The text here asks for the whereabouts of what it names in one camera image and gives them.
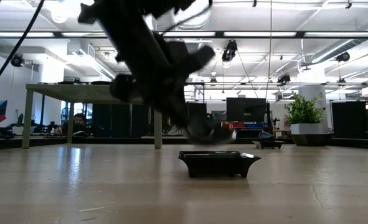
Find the potted plant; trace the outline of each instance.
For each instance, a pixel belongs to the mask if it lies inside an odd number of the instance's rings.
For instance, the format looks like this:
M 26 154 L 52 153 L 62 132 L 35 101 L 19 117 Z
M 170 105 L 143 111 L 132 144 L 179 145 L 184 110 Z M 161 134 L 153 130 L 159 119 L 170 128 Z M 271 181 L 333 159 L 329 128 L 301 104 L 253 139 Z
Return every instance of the potted plant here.
M 291 136 L 297 146 L 325 146 L 328 143 L 328 130 L 321 124 L 323 109 L 316 108 L 317 98 L 306 100 L 301 95 L 285 105 L 285 116 L 291 124 Z

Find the floor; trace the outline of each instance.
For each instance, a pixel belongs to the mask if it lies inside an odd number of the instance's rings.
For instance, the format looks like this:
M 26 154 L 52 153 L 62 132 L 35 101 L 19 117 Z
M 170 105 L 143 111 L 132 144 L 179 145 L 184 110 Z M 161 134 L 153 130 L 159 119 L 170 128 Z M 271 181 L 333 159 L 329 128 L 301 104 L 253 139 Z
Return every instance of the floor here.
M 191 149 L 0 150 L 0 223 L 368 223 L 368 149 L 221 146 L 262 159 L 247 179 L 190 179 Z

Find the green plant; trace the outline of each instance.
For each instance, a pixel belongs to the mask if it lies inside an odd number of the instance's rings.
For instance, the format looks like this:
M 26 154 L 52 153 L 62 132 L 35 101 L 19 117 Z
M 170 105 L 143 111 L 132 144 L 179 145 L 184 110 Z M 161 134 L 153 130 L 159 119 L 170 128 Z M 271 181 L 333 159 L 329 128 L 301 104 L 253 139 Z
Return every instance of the green plant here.
M 291 124 L 316 124 L 322 121 L 323 109 L 315 108 L 316 98 L 306 100 L 296 94 L 294 99 L 294 102 L 285 104 L 285 109 L 288 111 L 285 118 Z

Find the desk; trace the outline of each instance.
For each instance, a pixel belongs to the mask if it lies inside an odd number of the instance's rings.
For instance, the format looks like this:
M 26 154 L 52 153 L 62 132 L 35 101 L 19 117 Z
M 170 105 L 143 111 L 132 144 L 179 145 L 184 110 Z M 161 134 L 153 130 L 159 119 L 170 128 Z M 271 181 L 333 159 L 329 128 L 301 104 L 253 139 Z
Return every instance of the desk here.
M 277 134 L 281 133 L 282 138 L 285 138 L 286 134 L 291 132 L 291 130 L 280 130 L 280 129 L 274 129 L 273 131 L 273 137 L 278 138 Z
M 121 104 L 120 100 L 114 99 L 109 93 L 108 85 L 60 85 L 60 84 L 27 84 L 26 107 L 24 111 L 24 127 L 22 148 L 29 148 L 30 125 L 33 107 L 34 93 L 40 93 L 58 100 L 70 103 L 69 122 L 67 128 L 67 143 L 72 143 L 73 116 L 75 103 L 94 104 Z M 141 104 L 140 98 L 134 99 L 132 104 Z M 162 145 L 162 114 L 154 112 L 154 147 L 160 149 Z

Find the ceiling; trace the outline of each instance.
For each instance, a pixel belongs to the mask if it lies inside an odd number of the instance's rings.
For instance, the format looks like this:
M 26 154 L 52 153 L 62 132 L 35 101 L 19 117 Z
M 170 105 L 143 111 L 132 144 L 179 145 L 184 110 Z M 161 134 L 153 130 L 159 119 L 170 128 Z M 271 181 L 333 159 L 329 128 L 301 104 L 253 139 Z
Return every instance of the ceiling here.
M 63 23 L 53 20 L 52 12 L 55 12 L 56 0 L 48 0 L 44 4 L 40 16 L 37 18 L 32 30 L 36 31 L 97 31 L 100 26 L 80 25 L 74 17 L 80 1 L 66 0 L 75 5 L 72 14 Z M 36 5 L 39 1 L 26 0 L 3 0 L 0 6 L 0 30 L 22 31 L 29 23 Z M 209 15 L 206 16 L 207 23 L 202 27 L 204 30 L 279 30 L 279 31 L 365 31 L 368 25 L 368 1 L 351 0 L 352 7 L 345 9 L 347 0 L 272 0 L 272 10 L 269 0 L 258 0 L 256 7 L 252 7 L 253 1 L 215 0 Z M 170 14 L 163 15 L 158 20 L 152 21 L 154 30 L 165 30 L 173 24 Z M 307 60 L 309 55 L 316 54 L 327 47 L 335 44 L 339 39 L 238 39 L 238 54 L 232 60 L 229 68 L 223 68 L 221 52 L 228 39 L 203 39 L 200 42 L 214 48 L 216 57 L 210 61 L 201 71 L 192 76 L 193 80 L 208 82 L 216 73 L 218 82 L 240 82 L 247 76 L 253 82 L 266 82 L 268 73 L 271 79 L 276 78 L 284 72 L 289 73 L 292 81 L 297 80 L 297 74 L 301 67 L 298 61 Z M 43 46 L 53 51 L 59 45 L 66 45 L 68 40 L 25 40 L 22 46 Z M 85 44 L 91 44 L 97 51 L 97 59 L 110 71 L 114 73 L 129 73 L 124 63 L 117 64 L 113 57 L 107 57 L 105 52 L 113 53 L 111 43 L 106 39 L 85 39 Z M 6 40 L 7 45 L 14 45 L 16 40 Z M 326 78 L 329 82 L 336 82 L 339 76 L 349 77 L 348 82 L 368 81 L 368 72 L 362 75 L 352 76 L 357 72 L 368 68 L 368 41 L 348 50 L 350 61 L 340 64 L 336 61 L 327 60 L 318 66 L 325 68 Z M 75 64 L 82 68 L 80 72 L 87 76 L 95 76 L 96 73 L 89 72 L 85 65 Z

